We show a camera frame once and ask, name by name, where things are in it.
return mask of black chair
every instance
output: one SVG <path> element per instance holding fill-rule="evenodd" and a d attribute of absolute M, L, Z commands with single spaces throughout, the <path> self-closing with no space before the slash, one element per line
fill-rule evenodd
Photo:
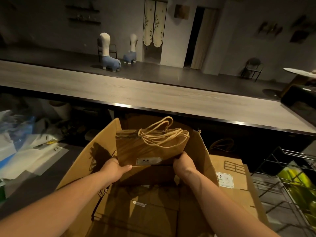
<path fill-rule="evenodd" d="M 240 77 L 243 78 L 248 71 L 249 76 L 251 75 L 251 72 L 252 72 L 252 76 L 251 76 L 251 79 L 252 79 L 253 76 L 255 75 L 255 73 L 258 73 L 258 76 L 255 80 L 255 82 L 256 82 L 258 80 L 261 72 L 262 72 L 262 69 L 263 69 L 263 64 L 261 63 L 261 61 L 258 58 L 256 58 L 256 57 L 250 58 L 247 61 L 246 66 L 244 67 Z"/>
<path fill-rule="evenodd" d="M 99 57 L 99 62 L 101 62 L 101 58 L 102 58 L 102 40 L 100 38 L 98 38 L 98 57 Z M 118 54 L 116 52 L 116 45 L 115 44 L 110 44 L 109 46 L 109 53 L 115 53 L 115 58 L 118 58 Z"/>

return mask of wall pillar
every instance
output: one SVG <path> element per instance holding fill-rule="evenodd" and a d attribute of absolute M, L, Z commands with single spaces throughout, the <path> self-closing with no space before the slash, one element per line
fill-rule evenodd
<path fill-rule="evenodd" d="M 203 63 L 204 74 L 219 74 L 243 9 L 244 1 L 226 0 Z"/>

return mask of forearm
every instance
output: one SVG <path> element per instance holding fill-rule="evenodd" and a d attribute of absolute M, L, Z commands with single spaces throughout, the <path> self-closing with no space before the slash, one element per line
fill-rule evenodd
<path fill-rule="evenodd" d="M 197 170 L 188 172 L 186 182 L 196 196 L 209 225 L 219 237 L 278 236 Z"/>
<path fill-rule="evenodd" d="M 15 212 L 0 222 L 1 236 L 60 236 L 104 186 L 101 179 L 88 175 Z"/>

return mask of person's left arm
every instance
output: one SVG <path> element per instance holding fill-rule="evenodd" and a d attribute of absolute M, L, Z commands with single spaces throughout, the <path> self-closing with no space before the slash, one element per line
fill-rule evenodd
<path fill-rule="evenodd" d="M 119 180 L 132 166 L 109 159 L 100 171 L 83 177 L 0 221 L 2 237 L 57 237 L 102 188 Z"/>

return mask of brown paper bag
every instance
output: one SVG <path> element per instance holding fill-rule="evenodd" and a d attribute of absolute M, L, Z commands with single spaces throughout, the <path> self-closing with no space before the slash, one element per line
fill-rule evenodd
<path fill-rule="evenodd" d="M 135 179 L 136 175 L 137 184 L 147 184 L 148 182 L 153 184 L 151 180 L 148 180 L 148 171 L 150 171 L 151 176 L 155 176 L 154 184 L 158 184 L 166 181 L 166 178 L 162 176 L 174 177 L 173 169 L 170 166 L 172 166 L 174 158 L 182 154 L 189 139 L 189 132 L 181 128 L 169 130 L 172 123 L 171 117 L 165 117 L 146 129 L 116 132 L 119 164 L 135 166 L 131 171 L 133 176 L 128 176 L 128 178 Z"/>

